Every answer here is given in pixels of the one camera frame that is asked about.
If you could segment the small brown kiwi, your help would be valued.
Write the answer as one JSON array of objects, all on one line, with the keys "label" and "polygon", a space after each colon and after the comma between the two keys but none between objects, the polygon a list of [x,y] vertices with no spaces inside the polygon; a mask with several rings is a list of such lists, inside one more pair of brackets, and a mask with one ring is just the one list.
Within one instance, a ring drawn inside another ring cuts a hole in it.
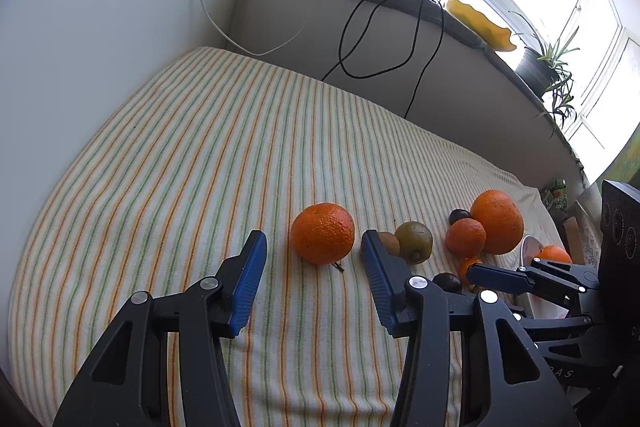
[{"label": "small brown kiwi", "polygon": [[378,238],[385,247],[387,254],[395,257],[400,256],[400,243],[399,239],[394,233],[390,232],[378,232]]}]

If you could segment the large orange on cloth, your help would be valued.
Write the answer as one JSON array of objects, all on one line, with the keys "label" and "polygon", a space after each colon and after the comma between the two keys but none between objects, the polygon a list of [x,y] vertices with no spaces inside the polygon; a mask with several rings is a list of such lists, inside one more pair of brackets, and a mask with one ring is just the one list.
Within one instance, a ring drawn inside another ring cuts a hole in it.
[{"label": "large orange on cloth", "polygon": [[524,220],[508,194],[498,190],[485,191],[474,200],[470,213],[485,229],[486,254],[509,254],[521,242]]}]

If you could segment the medium mandarin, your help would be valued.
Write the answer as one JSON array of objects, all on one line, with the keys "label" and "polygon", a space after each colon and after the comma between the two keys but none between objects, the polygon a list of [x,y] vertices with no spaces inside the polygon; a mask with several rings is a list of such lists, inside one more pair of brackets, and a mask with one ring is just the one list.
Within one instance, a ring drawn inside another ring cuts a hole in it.
[{"label": "medium mandarin", "polygon": [[480,221],[463,218],[450,225],[445,245],[451,254],[459,258],[471,258],[484,251],[486,231]]}]

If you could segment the potted spider plant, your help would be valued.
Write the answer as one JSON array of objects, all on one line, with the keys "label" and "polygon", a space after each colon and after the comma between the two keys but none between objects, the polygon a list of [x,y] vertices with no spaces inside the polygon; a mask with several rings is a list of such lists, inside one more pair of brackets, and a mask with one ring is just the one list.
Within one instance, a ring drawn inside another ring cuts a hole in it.
[{"label": "potted spider plant", "polygon": [[555,127],[563,130],[566,124],[573,124],[577,119],[573,94],[575,80],[573,74],[567,69],[568,63],[565,57],[580,50],[579,46],[573,46],[579,27],[576,27],[565,41],[557,38],[554,43],[551,43],[541,37],[524,14],[516,11],[511,11],[511,14],[526,23],[529,35],[537,43],[536,49],[524,46],[521,63],[518,64],[516,73],[539,100],[542,100],[546,94],[551,96],[551,108],[544,109],[542,115],[548,116]]}]

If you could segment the large green-brown kiwi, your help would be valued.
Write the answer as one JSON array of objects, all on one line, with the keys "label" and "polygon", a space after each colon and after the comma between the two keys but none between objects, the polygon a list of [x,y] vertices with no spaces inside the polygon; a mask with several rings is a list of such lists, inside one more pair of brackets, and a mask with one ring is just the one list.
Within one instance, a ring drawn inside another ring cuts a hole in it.
[{"label": "large green-brown kiwi", "polygon": [[408,221],[395,231],[399,243],[399,256],[408,265],[420,265],[431,258],[433,234],[426,225],[418,221]]}]

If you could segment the small orange kumquat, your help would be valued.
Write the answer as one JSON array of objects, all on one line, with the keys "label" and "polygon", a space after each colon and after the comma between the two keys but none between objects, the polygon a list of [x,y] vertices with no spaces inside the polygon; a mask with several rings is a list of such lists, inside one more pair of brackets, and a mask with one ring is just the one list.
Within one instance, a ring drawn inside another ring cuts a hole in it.
[{"label": "small orange kumquat", "polygon": [[468,280],[468,271],[473,265],[477,265],[477,263],[482,263],[482,259],[478,256],[473,256],[469,258],[464,258],[460,265],[458,266],[458,275],[461,283],[464,286],[470,286],[471,283]]}]

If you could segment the dark plum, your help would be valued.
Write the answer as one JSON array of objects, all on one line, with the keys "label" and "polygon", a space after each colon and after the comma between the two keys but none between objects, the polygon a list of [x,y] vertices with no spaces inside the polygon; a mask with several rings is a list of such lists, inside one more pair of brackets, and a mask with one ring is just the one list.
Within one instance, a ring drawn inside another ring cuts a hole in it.
[{"label": "dark plum", "polygon": [[454,225],[457,221],[460,221],[462,219],[471,219],[471,213],[469,213],[468,210],[465,209],[454,209],[450,212],[450,215],[448,217],[448,222],[450,225]]},{"label": "dark plum", "polygon": [[442,272],[435,275],[433,282],[443,291],[448,291],[448,293],[459,294],[463,289],[459,277],[450,272]]}]

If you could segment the mandarin with stem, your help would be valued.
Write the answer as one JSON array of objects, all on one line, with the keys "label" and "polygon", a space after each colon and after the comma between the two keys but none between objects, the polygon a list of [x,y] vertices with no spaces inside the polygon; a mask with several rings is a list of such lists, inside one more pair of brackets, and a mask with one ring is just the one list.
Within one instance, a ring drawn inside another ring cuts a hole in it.
[{"label": "mandarin with stem", "polygon": [[355,223],[350,213],[333,202],[305,208],[290,228],[291,248],[313,265],[341,261],[355,243]]}]

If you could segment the floral white plate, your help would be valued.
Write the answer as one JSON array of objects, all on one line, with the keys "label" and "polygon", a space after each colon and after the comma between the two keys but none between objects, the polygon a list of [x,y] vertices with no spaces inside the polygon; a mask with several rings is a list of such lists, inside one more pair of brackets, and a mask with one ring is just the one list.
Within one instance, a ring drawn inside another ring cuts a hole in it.
[{"label": "floral white plate", "polygon": [[544,245],[542,245],[536,237],[526,235],[520,245],[520,265],[528,267],[530,262],[539,256],[542,248],[544,248]]}]

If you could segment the large orange on plate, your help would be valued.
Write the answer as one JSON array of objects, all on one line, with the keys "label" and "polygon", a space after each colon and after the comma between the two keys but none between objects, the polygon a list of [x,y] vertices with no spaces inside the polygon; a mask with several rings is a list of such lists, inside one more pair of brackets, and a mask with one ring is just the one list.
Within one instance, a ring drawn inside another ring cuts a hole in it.
[{"label": "large orange on plate", "polygon": [[556,245],[542,247],[536,254],[536,257],[554,262],[568,263],[569,265],[573,262],[570,254],[567,251],[564,251],[562,247]]}]

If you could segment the striped tablecloth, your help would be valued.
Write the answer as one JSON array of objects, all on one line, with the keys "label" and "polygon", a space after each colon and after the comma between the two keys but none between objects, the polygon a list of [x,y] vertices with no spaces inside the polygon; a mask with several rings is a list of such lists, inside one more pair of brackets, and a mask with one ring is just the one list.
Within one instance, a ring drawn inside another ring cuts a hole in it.
[{"label": "striped tablecloth", "polygon": [[241,423],[385,426],[406,342],[378,321],[358,251],[311,265],[290,226],[317,202],[343,206],[358,232],[422,222],[434,251],[418,273],[432,277],[458,266],[449,213],[491,188],[528,235],[559,242],[537,190],[469,150],[296,72],[196,49],[107,119],[44,203],[12,289],[12,384],[50,425],[133,293],[184,291],[259,230],[268,255],[250,323],[224,342]]}]

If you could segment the grey windowsill mat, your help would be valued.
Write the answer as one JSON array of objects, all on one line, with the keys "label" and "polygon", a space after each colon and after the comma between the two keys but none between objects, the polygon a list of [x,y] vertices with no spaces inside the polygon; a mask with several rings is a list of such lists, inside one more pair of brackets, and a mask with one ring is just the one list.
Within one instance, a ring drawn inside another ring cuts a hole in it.
[{"label": "grey windowsill mat", "polygon": [[524,80],[473,31],[428,0],[277,0],[288,29],[310,26],[278,64],[328,78],[460,144],[529,184],[584,173]]}]

